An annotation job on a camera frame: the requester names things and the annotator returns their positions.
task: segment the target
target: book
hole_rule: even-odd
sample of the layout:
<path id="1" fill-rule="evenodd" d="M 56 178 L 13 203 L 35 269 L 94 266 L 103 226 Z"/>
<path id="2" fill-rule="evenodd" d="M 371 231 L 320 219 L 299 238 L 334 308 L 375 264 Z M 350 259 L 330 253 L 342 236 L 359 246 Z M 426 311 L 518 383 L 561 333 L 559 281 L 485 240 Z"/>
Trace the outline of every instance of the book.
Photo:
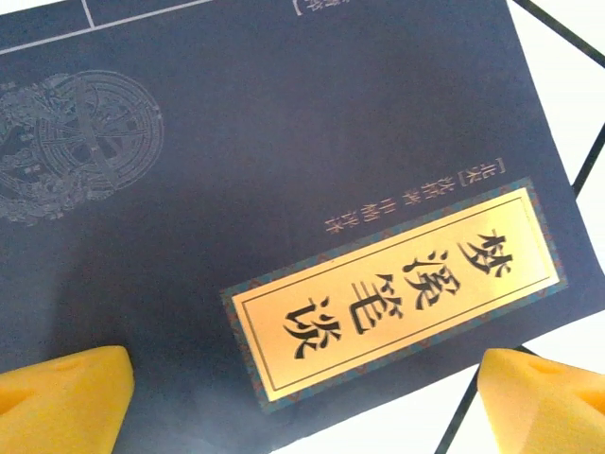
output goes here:
<path id="1" fill-rule="evenodd" d="M 267 453 L 604 308 L 507 5 L 0 16 L 6 371 L 125 346 L 121 452 Z"/>

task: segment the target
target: yellow sponge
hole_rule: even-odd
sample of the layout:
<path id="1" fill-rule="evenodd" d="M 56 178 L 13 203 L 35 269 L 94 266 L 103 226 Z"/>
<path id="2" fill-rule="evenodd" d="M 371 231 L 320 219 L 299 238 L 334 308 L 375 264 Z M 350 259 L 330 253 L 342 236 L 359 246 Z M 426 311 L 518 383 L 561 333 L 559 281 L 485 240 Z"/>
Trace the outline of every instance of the yellow sponge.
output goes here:
<path id="1" fill-rule="evenodd" d="M 503 454 L 605 454 L 605 375 L 492 349 L 477 387 Z"/>
<path id="2" fill-rule="evenodd" d="M 134 389 L 123 347 L 0 375 L 0 452 L 109 454 Z"/>

